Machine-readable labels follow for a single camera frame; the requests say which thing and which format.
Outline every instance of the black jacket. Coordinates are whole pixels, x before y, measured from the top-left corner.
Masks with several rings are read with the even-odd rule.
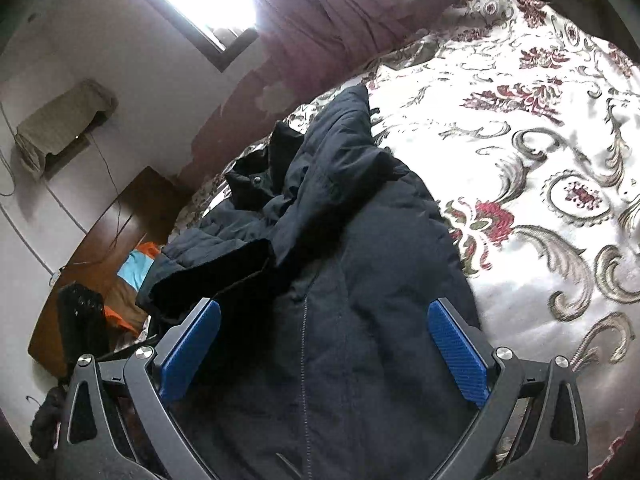
[[[304,136],[279,123],[226,178],[231,197],[162,250],[138,296],[164,320],[221,305],[172,407],[191,443],[221,480],[425,480],[475,411],[426,308],[445,296],[478,314],[433,198],[372,141],[366,88]]]

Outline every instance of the blue pad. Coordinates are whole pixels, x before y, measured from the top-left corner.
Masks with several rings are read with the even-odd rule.
[[[437,300],[429,305],[427,327],[462,396],[482,408],[489,397],[486,367],[456,322]]]
[[[220,306],[215,301],[209,301],[198,313],[196,319],[191,321],[174,351],[167,356],[164,365],[159,369],[158,395],[162,402],[179,400],[187,392],[204,356],[218,334],[221,318]],[[190,322],[189,317],[183,323],[188,322]]]

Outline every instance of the orange cloth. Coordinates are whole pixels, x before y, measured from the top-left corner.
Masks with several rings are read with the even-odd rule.
[[[146,256],[148,256],[152,260],[155,260],[156,256],[160,254],[160,249],[153,242],[145,242],[143,244],[140,244],[136,247],[136,249],[139,250],[142,254],[146,254]]]
[[[118,314],[116,311],[112,310],[108,306],[104,306],[104,317],[107,319],[107,324],[109,326],[113,326],[114,328],[122,328],[124,330],[128,330],[136,337],[140,335],[140,330],[136,330],[129,323],[122,319],[122,316]]]

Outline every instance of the blue cloth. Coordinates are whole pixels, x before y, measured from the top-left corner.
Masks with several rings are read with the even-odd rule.
[[[153,262],[146,254],[133,250],[129,253],[127,261],[120,267],[118,276],[138,291]]]

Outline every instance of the screw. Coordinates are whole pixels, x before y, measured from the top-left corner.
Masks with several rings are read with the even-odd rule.
[[[495,354],[503,361],[508,361],[513,357],[513,352],[506,346],[501,346],[495,351]]]
[[[567,368],[569,366],[569,361],[566,357],[559,355],[556,357],[556,364],[561,368]]]
[[[147,359],[151,357],[151,354],[154,352],[154,349],[151,346],[141,346],[136,350],[136,357],[138,359]]]
[[[81,367],[88,366],[91,363],[91,354],[83,354],[78,358],[78,365]]]

